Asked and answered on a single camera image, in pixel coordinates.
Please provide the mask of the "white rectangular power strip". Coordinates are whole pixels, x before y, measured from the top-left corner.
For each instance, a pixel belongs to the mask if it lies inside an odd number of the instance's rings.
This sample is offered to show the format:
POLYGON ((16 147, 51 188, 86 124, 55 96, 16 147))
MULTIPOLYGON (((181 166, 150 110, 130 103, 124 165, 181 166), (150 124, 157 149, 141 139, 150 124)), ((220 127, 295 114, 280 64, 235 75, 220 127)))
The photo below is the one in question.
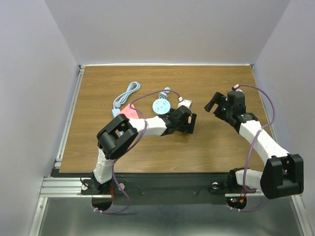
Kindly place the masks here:
POLYGON ((121 110, 119 108, 114 108, 111 110, 113 118, 115 118, 120 112, 121 110))

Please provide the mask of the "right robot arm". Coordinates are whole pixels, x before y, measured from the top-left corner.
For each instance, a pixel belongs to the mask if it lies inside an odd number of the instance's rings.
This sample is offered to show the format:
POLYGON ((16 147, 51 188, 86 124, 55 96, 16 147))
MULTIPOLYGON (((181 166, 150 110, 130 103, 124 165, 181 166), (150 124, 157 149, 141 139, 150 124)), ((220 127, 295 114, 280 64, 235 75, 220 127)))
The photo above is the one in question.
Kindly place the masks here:
POLYGON ((290 154, 282 148, 263 128, 258 118, 246 111, 245 95, 232 90, 223 95, 216 92, 204 107, 209 112, 214 105, 215 117, 230 124, 238 134, 253 145, 264 164, 262 172, 248 167, 230 170, 227 188, 237 192, 262 191, 268 199, 299 195, 304 191, 304 161, 298 154, 290 154))

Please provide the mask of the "pink triangular power strip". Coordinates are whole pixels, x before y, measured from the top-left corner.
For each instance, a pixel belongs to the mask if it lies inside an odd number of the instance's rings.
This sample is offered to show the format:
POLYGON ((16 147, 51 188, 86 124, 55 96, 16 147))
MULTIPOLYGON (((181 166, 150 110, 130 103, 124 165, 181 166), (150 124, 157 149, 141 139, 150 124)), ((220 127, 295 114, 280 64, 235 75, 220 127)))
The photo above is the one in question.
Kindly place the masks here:
POLYGON ((127 118, 139 119, 139 114, 134 108, 135 106, 129 103, 119 112, 119 115, 124 114, 127 118))

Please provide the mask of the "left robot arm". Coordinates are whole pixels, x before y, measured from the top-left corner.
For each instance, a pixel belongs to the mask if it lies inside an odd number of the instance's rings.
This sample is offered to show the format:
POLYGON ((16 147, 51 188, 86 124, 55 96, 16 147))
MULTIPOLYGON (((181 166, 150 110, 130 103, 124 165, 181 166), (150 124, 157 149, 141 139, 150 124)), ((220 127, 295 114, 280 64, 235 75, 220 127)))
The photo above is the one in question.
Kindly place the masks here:
POLYGON ((153 118, 127 118, 120 114, 96 135, 98 158, 93 170, 92 189, 99 194, 109 190, 113 167, 145 136, 165 136, 174 132, 193 134, 197 114, 184 105, 153 118))

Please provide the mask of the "white round power strip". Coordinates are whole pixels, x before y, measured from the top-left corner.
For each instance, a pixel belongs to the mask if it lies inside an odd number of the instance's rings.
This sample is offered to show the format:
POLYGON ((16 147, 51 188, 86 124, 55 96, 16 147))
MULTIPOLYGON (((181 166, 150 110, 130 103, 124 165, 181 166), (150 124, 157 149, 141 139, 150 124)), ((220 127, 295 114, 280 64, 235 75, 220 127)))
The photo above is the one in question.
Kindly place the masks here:
POLYGON ((152 104, 152 109, 157 115, 167 114, 171 109, 171 104, 167 99, 158 98, 152 104))

